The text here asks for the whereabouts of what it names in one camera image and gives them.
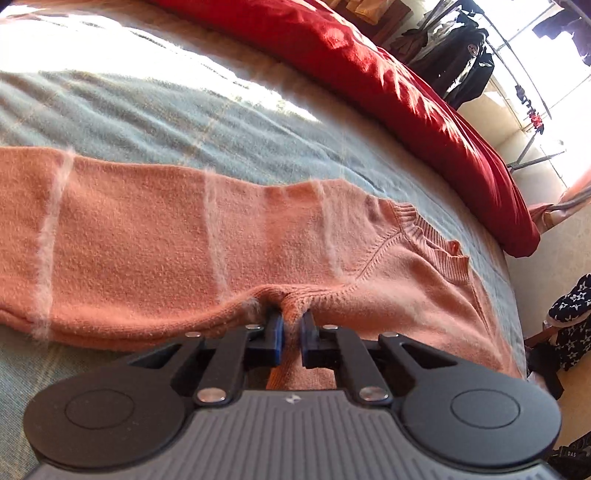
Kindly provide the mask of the blue plaid bed sheet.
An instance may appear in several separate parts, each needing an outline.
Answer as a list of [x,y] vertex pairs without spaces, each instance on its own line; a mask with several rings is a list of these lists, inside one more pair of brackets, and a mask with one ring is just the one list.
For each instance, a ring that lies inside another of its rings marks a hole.
[[502,248],[384,125],[282,60],[145,1],[17,1],[2,14],[1,142],[262,185],[347,180],[413,204],[469,256],[519,370]]

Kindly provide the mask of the orange knit sweater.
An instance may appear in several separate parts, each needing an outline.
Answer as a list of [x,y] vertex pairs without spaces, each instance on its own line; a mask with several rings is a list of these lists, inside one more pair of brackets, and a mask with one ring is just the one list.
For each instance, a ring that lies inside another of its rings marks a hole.
[[260,186],[211,171],[1,151],[1,321],[86,348],[221,334],[280,308],[393,331],[520,377],[456,241],[342,179]]

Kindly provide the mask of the black hanging jacket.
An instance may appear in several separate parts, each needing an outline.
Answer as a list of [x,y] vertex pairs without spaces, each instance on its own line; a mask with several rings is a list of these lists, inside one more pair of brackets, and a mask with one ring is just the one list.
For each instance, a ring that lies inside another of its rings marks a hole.
[[455,110],[478,98],[494,72],[489,32],[474,20],[482,13],[473,1],[440,3],[390,47],[391,54]]

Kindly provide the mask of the navy star-pattern garment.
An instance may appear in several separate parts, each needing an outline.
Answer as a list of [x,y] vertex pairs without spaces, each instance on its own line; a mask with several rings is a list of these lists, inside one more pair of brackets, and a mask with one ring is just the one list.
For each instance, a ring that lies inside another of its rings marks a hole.
[[555,351],[565,371],[590,352],[590,309],[590,274],[585,274],[548,311],[549,325],[557,328]]

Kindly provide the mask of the dark hanging clothes overhead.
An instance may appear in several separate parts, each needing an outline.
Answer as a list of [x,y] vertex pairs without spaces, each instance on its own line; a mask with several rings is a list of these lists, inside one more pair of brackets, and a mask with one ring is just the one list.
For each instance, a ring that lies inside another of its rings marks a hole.
[[577,49],[579,58],[590,65],[590,2],[555,1],[560,11],[539,22],[533,27],[537,37],[556,39],[567,32]]

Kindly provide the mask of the red duvet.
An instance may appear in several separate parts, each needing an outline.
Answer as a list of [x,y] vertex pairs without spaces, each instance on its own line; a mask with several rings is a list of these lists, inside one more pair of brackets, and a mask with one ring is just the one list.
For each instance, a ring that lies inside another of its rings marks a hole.
[[509,255],[541,235],[505,162],[424,80],[322,1],[175,1],[158,7],[266,52],[389,130],[439,174]]

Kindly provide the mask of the metal clothes rack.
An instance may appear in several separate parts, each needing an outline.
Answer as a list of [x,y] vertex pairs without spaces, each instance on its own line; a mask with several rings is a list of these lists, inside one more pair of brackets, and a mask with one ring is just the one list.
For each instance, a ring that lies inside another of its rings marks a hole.
[[557,137],[551,109],[539,83],[526,68],[511,39],[490,16],[497,9],[505,17],[508,8],[506,1],[493,1],[490,5],[484,1],[440,1],[427,11],[418,26],[428,32],[430,46],[461,25],[472,25],[489,32],[486,50],[495,57],[493,83],[527,137],[519,156],[508,163],[509,171],[514,173],[560,158],[566,154],[567,148]]

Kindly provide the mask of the pink curtain right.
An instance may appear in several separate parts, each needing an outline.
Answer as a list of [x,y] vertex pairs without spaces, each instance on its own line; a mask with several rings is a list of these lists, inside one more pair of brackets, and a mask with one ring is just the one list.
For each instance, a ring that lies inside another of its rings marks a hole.
[[539,233],[544,234],[589,206],[590,198],[591,172],[587,171],[563,192],[556,203],[532,205],[529,207],[529,213]]

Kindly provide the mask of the orange cloth on cabinet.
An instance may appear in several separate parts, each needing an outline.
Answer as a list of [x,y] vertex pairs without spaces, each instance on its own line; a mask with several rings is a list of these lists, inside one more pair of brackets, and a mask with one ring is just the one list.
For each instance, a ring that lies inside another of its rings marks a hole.
[[370,25],[377,25],[393,3],[394,0],[351,0],[346,2],[346,10]]

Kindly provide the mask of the wooden chair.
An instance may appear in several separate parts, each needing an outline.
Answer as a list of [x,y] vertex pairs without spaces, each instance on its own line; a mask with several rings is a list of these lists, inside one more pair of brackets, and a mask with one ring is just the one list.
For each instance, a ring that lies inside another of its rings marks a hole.
[[549,327],[525,340],[528,380],[537,383],[554,399],[564,393],[558,373],[574,367],[584,356],[577,326]]

